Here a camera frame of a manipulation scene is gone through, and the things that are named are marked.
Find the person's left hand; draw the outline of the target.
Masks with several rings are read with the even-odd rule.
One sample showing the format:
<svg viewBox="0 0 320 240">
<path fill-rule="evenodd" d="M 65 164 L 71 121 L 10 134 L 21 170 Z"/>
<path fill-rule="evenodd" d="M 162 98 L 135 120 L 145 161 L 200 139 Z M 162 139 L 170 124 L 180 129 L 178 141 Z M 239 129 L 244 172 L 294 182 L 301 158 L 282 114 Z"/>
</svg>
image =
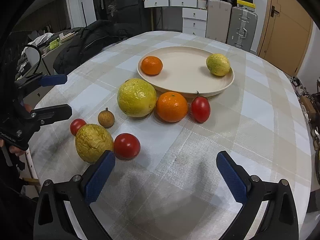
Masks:
<svg viewBox="0 0 320 240">
<path fill-rule="evenodd" d="M 29 113 L 30 113 L 31 110 L 33 109 L 33 108 L 31 107 L 31 105 L 26 104 L 26 103 L 24 104 L 24 107 L 25 107 L 25 109 L 26 109 Z M 1 147 L 4 146 L 4 140 L 3 140 L 3 139 L 0 139 L 0 146 L 1 146 Z M 18 157 L 25 154 L 25 151 L 23 151 L 23 150 L 15 147 L 15 146 L 10 146 L 10 147 L 9 147 L 9 151 L 10 151 L 10 153 L 15 154 L 15 155 L 18 156 Z"/>
</svg>

